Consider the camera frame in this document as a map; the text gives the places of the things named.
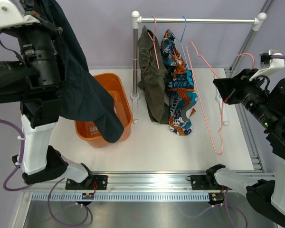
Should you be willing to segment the colourful patterned shorts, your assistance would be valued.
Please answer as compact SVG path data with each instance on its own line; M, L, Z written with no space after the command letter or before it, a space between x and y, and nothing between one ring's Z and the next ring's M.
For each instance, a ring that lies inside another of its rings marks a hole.
M176 49L174 33L167 29L161 41L160 51L167 70L165 93L169 98L169 128L178 136L193 131L190 117L195 113L198 96L194 88L192 71L186 59Z

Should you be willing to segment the pink hanger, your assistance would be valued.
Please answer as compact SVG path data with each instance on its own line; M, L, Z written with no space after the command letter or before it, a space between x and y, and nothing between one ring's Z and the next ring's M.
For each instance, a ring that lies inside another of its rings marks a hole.
M153 32L153 36L151 36L151 34L149 32L147 32L147 33L148 33L149 38L152 40L152 43L153 43L153 48L154 48L155 60L156 60L157 68L160 69L158 55L157 55L157 50L156 50L156 44L155 44L157 22L156 22L156 18L155 18L154 15L152 15L152 18L154 19L154 24L155 24L155 29L154 29L154 32Z
M199 86L198 86L198 83L197 83L197 80L196 80L196 77L195 77L195 74L194 74L194 69L193 69L193 65L192 65L192 61L191 61L191 57L190 57L189 45L193 46L193 48L195 49L196 55L198 57L200 57L204 61L206 66L217 77L217 79L220 79L220 77L214 71L214 69L211 67L211 65L208 63L208 61L204 58L204 56L199 53L199 51L198 51L197 47L195 46L195 44L192 41L188 42L188 44L186 45L186 52L187 52L187 55L188 55L189 65L190 65L190 68L191 68L191 71L192 71L192 77L193 77L194 82L195 82L196 92L197 92L197 95L200 97ZM250 54L250 53L240 53L240 54L237 54L237 57L241 57L241 56L249 56L251 58L252 66L251 66L250 69L252 70L254 68L254 66L255 66L255 58L253 57L253 55ZM218 156L221 156L224 153L224 141L223 141L223 136L222 136L222 133L221 133L221 131L223 130L223 126L224 126L224 124L223 124L223 119L224 119L224 102L223 102L223 100L221 101L220 128L218 130L218 135L219 135L219 137L221 139L221 152L218 152L217 149L216 149L216 146L215 146L215 143L214 143L214 139L213 139L213 136L211 134L211 130L210 130L210 127L209 127L208 119L207 119L207 116L206 116L206 113L205 113L205 109L204 109L204 105L203 105L203 101L202 101L201 97L199 98L199 102L200 102L201 110L202 110L202 113L203 113L203 116L204 116L206 128L207 128L207 131L208 131L208 134L209 134L209 137L210 137L210 141L211 141L214 153L216 155L218 155Z

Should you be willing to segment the dark navy shorts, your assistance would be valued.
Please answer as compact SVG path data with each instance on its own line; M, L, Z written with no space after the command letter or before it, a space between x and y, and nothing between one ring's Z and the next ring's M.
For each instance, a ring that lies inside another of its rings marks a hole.
M114 112L114 100L90 75L86 57L62 8L55 0L36 0L33 9L63 30L55 39L64 70L64 82L59 90L63 96L60 116L92 121L107 142L117 142L124 127Z

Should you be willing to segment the olive green shorts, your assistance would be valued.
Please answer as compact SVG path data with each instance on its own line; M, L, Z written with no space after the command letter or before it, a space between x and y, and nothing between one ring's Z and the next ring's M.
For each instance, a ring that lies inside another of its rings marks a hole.
M153 36L153 32L146 26L143 27L138 39L139 66L141 70L141 80L138 87L144 91L148 114L153 122L160 124L169 123L169 105L165 103L165 83L164 79L167 69L163 64L159 42L155 38L156 50L160 69L157 68L152 40L148 33Z

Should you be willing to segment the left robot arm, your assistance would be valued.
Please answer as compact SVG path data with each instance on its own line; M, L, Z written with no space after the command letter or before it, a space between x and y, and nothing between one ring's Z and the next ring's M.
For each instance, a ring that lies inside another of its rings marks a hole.
M20 103L20 152L12 161L24 182L31 186L66 178L74 189L85 190L93 183L91 171L49 145L61 110L62 62L56 40L62 33L41 1L0 0L0 34L15 37L20 47L16 61L0 61L0 104Z

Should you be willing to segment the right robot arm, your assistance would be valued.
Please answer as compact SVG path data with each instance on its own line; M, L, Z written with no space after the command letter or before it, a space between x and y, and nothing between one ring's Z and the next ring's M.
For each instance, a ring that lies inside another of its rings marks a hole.
M256 69L244 69L230 78L214 79L225 104L242 104L264 127L275 155L274 180L252 179L217 164L206 171L206 184L212 189L228 187L248 200L259 214L285 228L285 78L272 91L262 89L269 77L253 77Z

